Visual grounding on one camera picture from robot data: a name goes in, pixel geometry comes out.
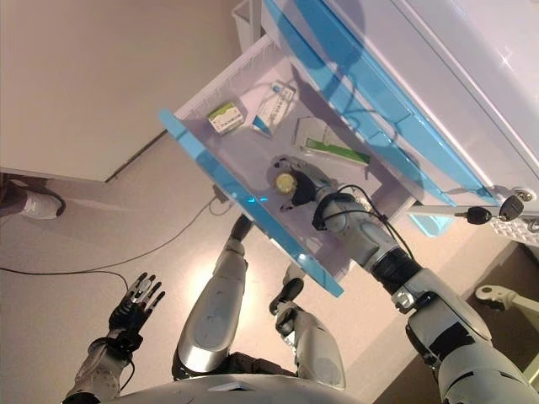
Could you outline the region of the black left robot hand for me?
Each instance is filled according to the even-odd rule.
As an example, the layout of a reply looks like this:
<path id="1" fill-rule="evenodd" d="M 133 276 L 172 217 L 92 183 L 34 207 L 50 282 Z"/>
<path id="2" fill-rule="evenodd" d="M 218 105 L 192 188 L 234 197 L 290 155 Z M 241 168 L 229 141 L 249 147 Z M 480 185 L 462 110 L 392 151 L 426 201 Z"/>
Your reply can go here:
<path id="1" fill-rule="evenodd" d="M 112 311 L 109 337 L 121 351 L 132 353 L 140 347 L 141 329 L 166 295 L 161 286 L 162 282 L 156 281 L 155 274 L 141 274 Z"/>

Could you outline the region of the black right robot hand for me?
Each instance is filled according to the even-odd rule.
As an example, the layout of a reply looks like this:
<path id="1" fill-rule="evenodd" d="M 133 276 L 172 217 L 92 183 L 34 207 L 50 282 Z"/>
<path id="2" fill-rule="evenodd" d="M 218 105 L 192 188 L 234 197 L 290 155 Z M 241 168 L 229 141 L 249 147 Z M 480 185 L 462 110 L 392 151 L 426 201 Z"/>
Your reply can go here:
<path id="1" fill-rule="evenodd" d="M 337 189 L 339 184 L 311 162 L 298 157 L 274 157 L 267 172 L 271 188 L 283 197 L 279 211 L 319 202 L 323 196 Z"/>

